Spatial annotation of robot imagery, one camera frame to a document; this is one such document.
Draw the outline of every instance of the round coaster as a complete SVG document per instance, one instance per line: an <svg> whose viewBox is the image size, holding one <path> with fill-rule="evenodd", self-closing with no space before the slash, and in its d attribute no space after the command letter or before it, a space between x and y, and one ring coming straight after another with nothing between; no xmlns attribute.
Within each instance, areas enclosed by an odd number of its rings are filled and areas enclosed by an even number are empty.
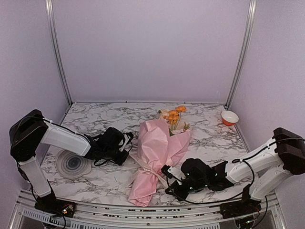
<svg viewBox="0 0 305 229"><path fill-rule="evenodd" d="M58 153L56 170L64 178L76 179L91 172L91 161L71 151Z"/></svg>

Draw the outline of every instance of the bowl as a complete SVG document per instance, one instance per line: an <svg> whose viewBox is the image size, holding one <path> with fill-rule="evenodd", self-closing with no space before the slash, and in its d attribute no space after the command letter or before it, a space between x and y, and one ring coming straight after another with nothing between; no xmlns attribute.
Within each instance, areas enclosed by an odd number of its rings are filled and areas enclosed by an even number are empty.
<svg viewBox="0 0 305 229"><path fill-rule="evenodd" d="M223 120L223 123L227 126L232 126L239 120L237 114L232 111L223 111L221 113L221 118Z"/></svg>

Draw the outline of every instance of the marble table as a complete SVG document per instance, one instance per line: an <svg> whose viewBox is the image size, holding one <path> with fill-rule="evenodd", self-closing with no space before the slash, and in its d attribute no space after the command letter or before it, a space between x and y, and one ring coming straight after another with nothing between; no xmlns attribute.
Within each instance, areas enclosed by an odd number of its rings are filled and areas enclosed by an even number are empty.
<svg viewBox="0 0 305 229"><path fill-rule="evenodd" d="M232 160L246 154L246 149L234 127L225 126L220 114L224 107L216 104L172 104L172 103L107 103L107 104L73 104L67 113L63 126L82 134L102 134L113 126L122 132L135 135L131 153L137 151L139 124L155 119L160 109L174 109L179 105L187 107L184 120L193 129L192 139L184 158L200 158L211 166L224 160ZM54 189L56 196L76 201L129 205L128 196L131 188L121 189L132 176L138 165L128 157L123 166L111 163L94 167L89 174L78 179L62 178L56 171L56 156L61 149L51 146L42 162L42 169ZM188 196L189 201L214 201L229 198L242 191L251 177L224 191L203 190ZM182 205L173 196L167 195L162 185L158 185L150 206Z"/></svg>

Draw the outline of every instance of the pink wrapping paper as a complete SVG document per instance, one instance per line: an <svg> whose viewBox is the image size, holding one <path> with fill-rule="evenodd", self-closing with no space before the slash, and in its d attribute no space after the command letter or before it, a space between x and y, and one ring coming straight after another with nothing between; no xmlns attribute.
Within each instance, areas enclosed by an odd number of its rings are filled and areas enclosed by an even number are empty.
<svg viewBox="0 0 305 229"><path fill-rule="evenodd" d="M169 136L165 120L151 120L140 124L137 158L150 169L161 174L166 164L175 166L187 151L192 132L186 131ZM156 193L158 177L147 169L140 169L133 181L128 201L137 205L148 206L152 195Z"/></svg>

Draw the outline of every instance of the orange flower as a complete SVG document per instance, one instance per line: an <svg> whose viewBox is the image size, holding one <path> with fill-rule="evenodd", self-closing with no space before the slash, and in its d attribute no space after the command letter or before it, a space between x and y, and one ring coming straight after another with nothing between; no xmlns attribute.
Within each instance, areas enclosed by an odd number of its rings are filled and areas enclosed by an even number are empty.
<svg viewBox="0 0 305 229"><path fill-rule="evenodd" d="M172 115L164 117L164 118L167 119L168 121L172 121L173 120L173 116Z"/></svg>
<svg viewBox="0 0 305 229"><path fill-rule="evenodd" d="M177 121L178 119L179 119L179 115L174 115L174 116L173 116L173 120L174 120L174 121Z"/></svg>
<svg viewBox="0 0 305 229"><path fill-rule="evenodd" d="M169 112L170 115L178 115L178 111L172 110Z"/></svg>
<svg viewBox="0 0 305 229"><path fill-rule="evenodd" d="M186 111L186 107L185 106L176 107L176 111L177 112L185 112Z"/></svg>

